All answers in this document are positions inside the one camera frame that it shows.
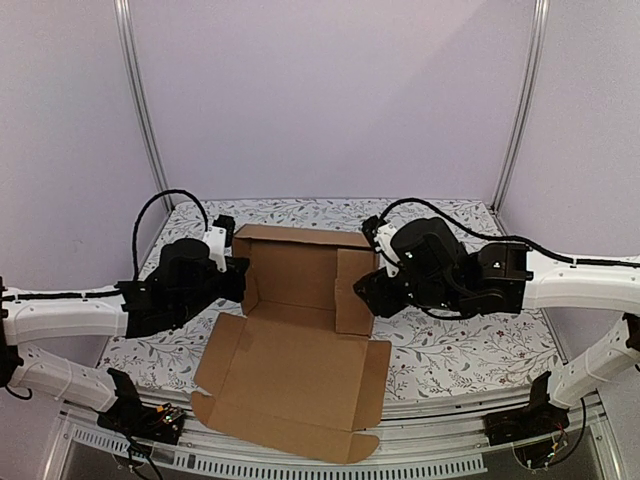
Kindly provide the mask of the brown cardboard box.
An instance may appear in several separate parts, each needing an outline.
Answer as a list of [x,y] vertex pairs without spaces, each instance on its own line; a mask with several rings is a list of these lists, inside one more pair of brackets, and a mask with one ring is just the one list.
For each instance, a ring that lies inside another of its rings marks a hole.
[[247,224],[232,252],[250,261],[240,315],[222,313],[191,395],[206,427],[335,464],[370,457],[391,345],[353,291],[377,260],[363,235]]

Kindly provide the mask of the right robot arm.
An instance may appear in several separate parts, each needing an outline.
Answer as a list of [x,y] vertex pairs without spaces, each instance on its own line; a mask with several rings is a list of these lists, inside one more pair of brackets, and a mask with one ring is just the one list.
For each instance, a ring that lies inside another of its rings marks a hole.
[[524,435],[539,435],[554,422],[556,410],[568,409],[639,362],[636,258],[554,256],[519,242],[488,243],[456,255],[399,248],[396,256],[353,286],[376,317],[392,317],[407,307],[443,310],[448,320],[554,308],[618,313],[600,339],[536,381],[542,397],[517,415]]

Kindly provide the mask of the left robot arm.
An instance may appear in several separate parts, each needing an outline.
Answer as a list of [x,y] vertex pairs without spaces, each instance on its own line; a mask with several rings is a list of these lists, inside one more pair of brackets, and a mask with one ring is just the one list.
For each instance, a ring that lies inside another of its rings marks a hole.
[[89,290],[1,293],[1,390],[19,402],[36,393],[111,417],[128,434],[148,426],[149,407],[130,376],[48,351],[60,339],[139,339],[175,331],[214,301],[245,296],[246,258],[165,253],[145,278]]

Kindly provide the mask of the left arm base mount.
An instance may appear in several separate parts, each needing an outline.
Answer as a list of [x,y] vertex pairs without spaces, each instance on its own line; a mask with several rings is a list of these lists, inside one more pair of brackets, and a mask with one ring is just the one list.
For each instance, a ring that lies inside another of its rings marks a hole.
[[115,384],[115,403],[98,413],[97,424],[124,436],[177,445],[185,422],[185,411],[171,403],[145,406],[129,378],[122,371],[109,368]]

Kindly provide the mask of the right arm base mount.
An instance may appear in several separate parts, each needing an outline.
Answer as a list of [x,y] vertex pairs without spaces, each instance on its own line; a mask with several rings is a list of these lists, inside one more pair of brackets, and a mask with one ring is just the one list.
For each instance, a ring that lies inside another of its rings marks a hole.
[[[489,413],[482,418],[484,433],[491,446],[524,441],[534,437],[558,434],[562,438],[569,426],[568,410],[550,403],[547,391],[550,372],[537,377],[529,392],[528,403],[520,408]],[[525,468],[549,467],[558,453],[558,440],[542,446],[524,446],[515,450],[516,460]]]

